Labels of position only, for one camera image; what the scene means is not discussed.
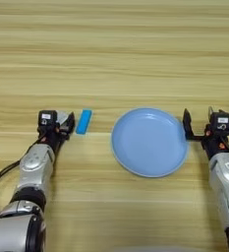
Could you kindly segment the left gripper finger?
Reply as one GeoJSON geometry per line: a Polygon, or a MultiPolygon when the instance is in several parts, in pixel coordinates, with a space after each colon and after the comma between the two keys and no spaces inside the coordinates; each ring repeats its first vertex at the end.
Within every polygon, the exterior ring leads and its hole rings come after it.
{"type": "Polygon", "coordinates": [[[76,124],[75,114],[71,112],[67,119],[67,133],[71,134],[74,131],[76,124]]]}

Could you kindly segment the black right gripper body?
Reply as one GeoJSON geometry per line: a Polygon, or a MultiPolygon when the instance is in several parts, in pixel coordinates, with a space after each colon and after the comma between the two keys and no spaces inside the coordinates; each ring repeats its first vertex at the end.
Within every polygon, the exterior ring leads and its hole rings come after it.
{"type": "Polygon", "coordinates": [[[201,143],[208,158],[212,158],[217,154],[229,154],[229,134],[215,134],[210,126],[206,126],[202,135],[195,135],[193,130],[185,130],[186,139],[188,141],[197,141],[201,143]]]}

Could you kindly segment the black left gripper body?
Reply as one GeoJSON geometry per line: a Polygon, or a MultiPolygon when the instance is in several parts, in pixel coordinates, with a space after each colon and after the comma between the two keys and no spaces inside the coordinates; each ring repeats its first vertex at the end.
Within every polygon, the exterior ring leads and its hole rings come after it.
{"type": "Polygon", "coordinates": [[[47,130],[38,127],[37,132],[39,133],[37,142],[48,145],[54,154],[57,154],[63,143],[69,139],[66,132],[60,132],[58,129],[47,130]]]}

